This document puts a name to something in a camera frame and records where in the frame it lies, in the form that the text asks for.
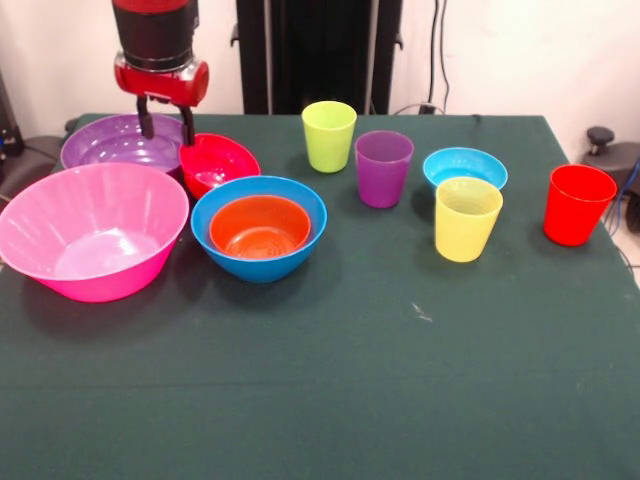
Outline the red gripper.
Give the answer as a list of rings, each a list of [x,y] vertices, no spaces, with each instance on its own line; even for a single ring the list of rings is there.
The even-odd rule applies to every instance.
[[[172,72],[143,71],[129,65],[123,52],[114,61],[114,73],[119,87],[134,94],[141,133],[153,138],[154,125],[147,108],[147,97],[179,106],[182,116],[182,135],[185,146],[194,145],[194,117],[190,107],[196,107],[204,99],[209,85],[209,66],[193,59],[182,69]]]

